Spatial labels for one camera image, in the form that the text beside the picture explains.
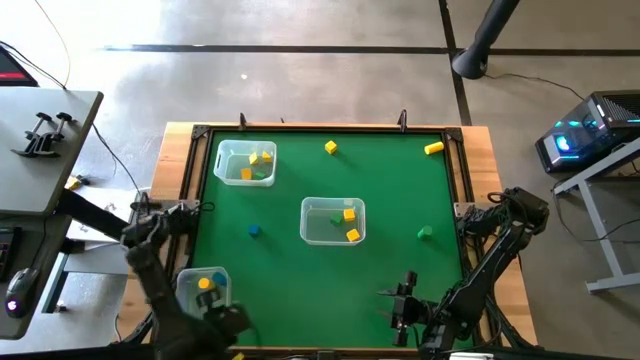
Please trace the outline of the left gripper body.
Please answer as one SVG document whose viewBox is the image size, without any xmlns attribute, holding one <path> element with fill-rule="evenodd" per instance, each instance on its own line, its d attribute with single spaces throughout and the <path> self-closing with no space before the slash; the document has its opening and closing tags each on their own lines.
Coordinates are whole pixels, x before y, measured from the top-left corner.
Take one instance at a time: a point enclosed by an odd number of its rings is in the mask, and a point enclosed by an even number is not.
<svg viewBox="0 0 640 360">
<path fill-rule="evenodd" d="M 242 332 L 253 327 L 245 306 L 240 303 L 214 307 L 212 312 L 214 325 L 226 343 L 236 343 Z"/>
</svg>

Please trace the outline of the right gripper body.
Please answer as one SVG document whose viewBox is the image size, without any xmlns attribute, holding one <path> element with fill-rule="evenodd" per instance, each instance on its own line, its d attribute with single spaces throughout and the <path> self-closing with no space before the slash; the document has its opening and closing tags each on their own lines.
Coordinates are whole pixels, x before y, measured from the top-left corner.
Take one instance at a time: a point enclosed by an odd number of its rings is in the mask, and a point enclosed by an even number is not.
<svg viewBox="0 0 640 360">
<path fill-rule="evenodd" d="M 407 328 L 415 324 L 429 325 L 434 316 L 436 303 L 421 300 L 413 296 L 413 290 L 417 284 L 418 274 L 408 272 L 405 280 L 398 283 L 394 289 L 400 292 L 393 298 L 392 313 L 397 316 L 396 322 L 391 322 L 391 327 L 396 330 L 392 344 L 396 347 L 406 347 L 408 342 Z"/>
</svg>

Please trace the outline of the clear plastic bin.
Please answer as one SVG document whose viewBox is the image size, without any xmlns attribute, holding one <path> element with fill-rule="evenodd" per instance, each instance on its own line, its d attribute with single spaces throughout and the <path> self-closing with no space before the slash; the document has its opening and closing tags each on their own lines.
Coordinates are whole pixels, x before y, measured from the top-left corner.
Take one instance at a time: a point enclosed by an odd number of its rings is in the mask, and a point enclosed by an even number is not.
<svg viewBox="0 0 640 360">
<path fill-rule="evenodd" d="M 273 161 L 265 163 L 262 153 L 268 152 Z M 251 165 L 249 156 L 258 155 L 258 163 Z M 271 141 L 223 140 L 217 148 L 214 164 L 214 175 L 229 186 L 270 187 L 275 182 L 277 163 L 277 145 Z M 241 178 L 241 170 L 250 168 L 251 180 Z M 267 177 L 262 180 L 255 178 L 256 172 L 265 172 Z"/>
<path fill-rule="evenodd" d="M 356 218 L 346 222 L 345 209 L 353 209 Z M 343 217 L 340 225 L 330 222 L 330 216 L 339 213 Z M 346 233 L 357 229 L 360 240 L 349 242 Z M 300 237 L 309 245 L 355 246 L 366 238 L 366 206 L 359 198 L 306 197 L 301 203 Z"/>
<path fill-rule="evenodd" d="M 212 275 L 215 272 L 224 272 L 228 277 L 228 286 L 217 286 L 213 280 Z M 223 292 L 223 303 L 212 304 L 209 309 L 200 309 L 196 304 L 196 296 L 199 294 L 206 294 L 208 290 L 200 290 L 198 288 L 198 280 L 202 277 L 206 277 L 211 281 L 211 288 L 219 288 Z M 176 297 L 183 311 L 187 314 L 203 319 L 205 313 L 221 305 L 229 306 L 231 304 L 232 294 L 232 281 L 228 273 L 223 267 L 203 267 L 203 268 L 190 268 L 182 270 L 177 277 Z"/>
</svg>

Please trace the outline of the green table mat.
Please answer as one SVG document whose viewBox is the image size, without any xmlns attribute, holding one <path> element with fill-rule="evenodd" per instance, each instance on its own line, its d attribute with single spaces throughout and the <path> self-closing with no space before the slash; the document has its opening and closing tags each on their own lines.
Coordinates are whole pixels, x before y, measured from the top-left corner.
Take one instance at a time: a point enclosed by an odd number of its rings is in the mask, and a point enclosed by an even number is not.
<svg viewBox="0 0 640 360">
<path fill-rule="evenodd" d="M 439 300 L 462 276 L 448 166 L 426 155 L 434 134 L 335 136 L 335 154 L 322 133 L 274 132 L 275 182 L 229 186 L 209 176 L 193 263 L 223 267 L 232 298 L 255 325 L 245 346 L 390 347 L 392 299 L 377 295 L 418 274 L 415 295 Z M 359 198 L 366 238 L 355 246 L 314 246 L 299 233 L 306 197 Z M 251 237 L 249 226 L 261 228 Z M 417 238 L 429 225 L 429 239 Z"/>
</svg>

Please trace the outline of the black desk beam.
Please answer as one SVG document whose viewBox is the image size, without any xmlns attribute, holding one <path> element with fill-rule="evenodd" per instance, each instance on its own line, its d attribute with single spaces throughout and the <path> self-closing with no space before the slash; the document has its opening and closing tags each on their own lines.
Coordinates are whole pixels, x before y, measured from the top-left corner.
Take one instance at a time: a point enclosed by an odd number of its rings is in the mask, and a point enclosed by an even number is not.
<svg viewBox="0 0 640 360">
<path fill-rule="evenodd" d="M 71 190 L 62 191 L 55 210 L 116 241 L 121 240 L 122 231 L 129 225 L 128 222 Z"/>
</svg>

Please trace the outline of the dark grey desk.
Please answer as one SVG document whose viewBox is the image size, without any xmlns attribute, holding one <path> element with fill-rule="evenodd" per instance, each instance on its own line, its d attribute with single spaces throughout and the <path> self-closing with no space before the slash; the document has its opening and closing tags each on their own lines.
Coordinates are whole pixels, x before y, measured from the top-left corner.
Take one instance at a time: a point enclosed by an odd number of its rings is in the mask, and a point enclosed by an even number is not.
<svg viewBox="0 0 640 360">
<path fill-rule="evenodd" d="M 0 215 L 0 227 L 21 227 L 22 236 L 5 282 L 0 282 L 0 339 L 22 338 L 36 312 L 49 275 L 66 238 L 71 219 L 65 215 L 10 216 Z M 6 290 L 14 274 L 24 268 L 40 271 L 33 304 L 22 318 L 11 318 L 5 310 Z"/>
</svg>

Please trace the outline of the black computer mouse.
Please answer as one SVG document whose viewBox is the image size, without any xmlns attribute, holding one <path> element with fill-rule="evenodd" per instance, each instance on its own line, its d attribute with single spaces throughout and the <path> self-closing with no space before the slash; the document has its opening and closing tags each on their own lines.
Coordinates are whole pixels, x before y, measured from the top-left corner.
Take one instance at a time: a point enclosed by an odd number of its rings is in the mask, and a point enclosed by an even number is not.
<svg viewBox="0 0 640 360">
<path fill-rule="evenodd" d="M 24 268 L 14 274 L 5 298 L 5 310 L 9 317 L 22 318 L 30 310 L 39 275 L 37 268 Z"/>
</svg>

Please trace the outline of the grey desk top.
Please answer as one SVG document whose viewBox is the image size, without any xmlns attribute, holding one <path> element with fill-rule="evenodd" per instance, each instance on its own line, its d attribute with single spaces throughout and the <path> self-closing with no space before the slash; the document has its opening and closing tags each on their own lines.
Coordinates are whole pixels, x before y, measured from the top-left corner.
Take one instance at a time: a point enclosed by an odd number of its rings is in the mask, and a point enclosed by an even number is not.
<svg viewBox="0 0 640 360">
<path fill-rule="evenodd" d="M 103 98 L 100 91 L 0 88 L 0 214 L 45 215 L 53 211 Z M 53 119 L 41 125 L 39 135 L 56 130 L 59 112 L 74 119 L 63 127 L 64 139 L 52 145 L 58 157 L 27 158 L 12 152 L 28 145 L 25 132 L 38 122 L 38 112 Z"/>
</svg>

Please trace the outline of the black keyboard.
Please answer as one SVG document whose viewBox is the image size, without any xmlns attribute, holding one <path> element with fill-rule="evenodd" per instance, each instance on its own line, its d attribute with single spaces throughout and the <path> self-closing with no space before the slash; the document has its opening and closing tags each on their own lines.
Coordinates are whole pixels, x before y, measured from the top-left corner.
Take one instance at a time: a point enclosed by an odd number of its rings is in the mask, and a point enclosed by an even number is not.
<svg viewBox="0 0 640 360">
<path fill-rule="evenodd" d="M 21 236 L 21 227 L 0 227 L 0 282 L 6 281 Z"/>
</svg>

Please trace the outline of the grey metal desk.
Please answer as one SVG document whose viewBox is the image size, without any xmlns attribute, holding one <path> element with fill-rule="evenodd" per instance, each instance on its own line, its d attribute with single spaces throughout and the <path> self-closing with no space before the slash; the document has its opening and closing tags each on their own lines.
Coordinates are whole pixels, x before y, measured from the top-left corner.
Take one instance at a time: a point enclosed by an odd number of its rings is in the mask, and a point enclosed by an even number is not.
<svg viewBox="0 0 640 360">
<path fill-rule="evenodd" d="M 640 137 L 614 147 L 612 152 L 584 170 L 556 182 L 552 199 L 575 190 L 583 202 L 595 236 L 567 233 L 576 241 L 595 243 L 603 251 L 611 275 L 589 281 L 586 288 L 601 291 L 640 285 L 640 267 L 633 265 L 628 247 L 640 245 Z"/>
</svg>

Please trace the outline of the black C-clamp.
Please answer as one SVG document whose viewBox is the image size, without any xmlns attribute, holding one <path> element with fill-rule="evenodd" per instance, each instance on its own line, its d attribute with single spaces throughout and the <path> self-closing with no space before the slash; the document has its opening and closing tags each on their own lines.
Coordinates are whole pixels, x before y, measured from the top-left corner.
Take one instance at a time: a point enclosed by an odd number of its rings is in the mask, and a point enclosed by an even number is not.
<svg viewBox="0 0 640 360">
<path fill-rule="evenodd" d="M 73 117 L 65 112 L 59 112 L 56 117 L 60 120 L 57 128 L 53 132 L 47 132 L 43 135 L 39 135 L 37 131 L 43 122 L 52 122 L 53 119 L 48 114 L 38 112 L 36 116 L 39 118 L 36 126 L 26 133 L 26 138 L 30 141 L 30 149 L 28 153 L 31 157 L 58 157 L 59 154 L 52 150 L 54 142 L 60 142 L 64 139 L 62 134 L 63 127 L 66 123 L 73 123 Z"/>
<path fill-rule="evenodd" d="M 38 147 L 38 143 L 41 140 L 41 136 L 38 134 L 38 130 L 44 122 L 52 121 L 52 118 L 48 114 L 45 114 L 42 112 L 38 112 L 36 116 L 39 118 L 36 125 L 33 127 L 32 130 L 25 132 L 26 134 L 25 138 L 29 141 L 28 145 L 24 150 L 12 149 L 13 153 L 22 157 L 27 157 L 27 158 L 36 157 L 36 150 Z"/>
</svg>

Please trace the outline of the computer with RGB lights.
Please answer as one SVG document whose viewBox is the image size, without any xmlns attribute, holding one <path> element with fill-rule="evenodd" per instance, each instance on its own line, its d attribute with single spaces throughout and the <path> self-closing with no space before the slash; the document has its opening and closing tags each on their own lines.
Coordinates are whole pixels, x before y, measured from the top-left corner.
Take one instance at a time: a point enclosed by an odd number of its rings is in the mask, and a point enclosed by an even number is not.
<svg viewBox="0 0 640 360">
<path fill-rule="evenodd" d="M 535 143 L 547 173 L 581 171 L 640 137 L 640 90 L 595 91 Z"/>
</svg>

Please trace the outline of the black floor stand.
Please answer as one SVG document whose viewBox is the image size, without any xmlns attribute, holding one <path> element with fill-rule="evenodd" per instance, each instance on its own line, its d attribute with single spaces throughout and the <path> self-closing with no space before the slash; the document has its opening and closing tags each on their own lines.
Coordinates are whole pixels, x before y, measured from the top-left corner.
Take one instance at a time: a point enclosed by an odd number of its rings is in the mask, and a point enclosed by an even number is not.
<svg viewBox="0 0 640 360">
<path fill-rule="evenodd" d="M 462 78 L 482 78 L 488 68 L 488 57 L 506 23 L 520 0 L 492 0 L 482 22 L 476 30 L 473 42 L 452 60 L 452 69 Z"/>
</svg>

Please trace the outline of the black monitor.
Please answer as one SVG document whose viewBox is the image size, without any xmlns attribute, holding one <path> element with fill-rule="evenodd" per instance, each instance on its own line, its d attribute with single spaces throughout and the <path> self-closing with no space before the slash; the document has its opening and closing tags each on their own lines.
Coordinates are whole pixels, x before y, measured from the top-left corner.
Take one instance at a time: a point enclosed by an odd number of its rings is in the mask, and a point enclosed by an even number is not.
<svg viewBox="0 0 640 360">
<path fill-rule="evenodd" d="M 38 87 L 38 82 L 0 46 L 0 87 Z"/>
</svg>

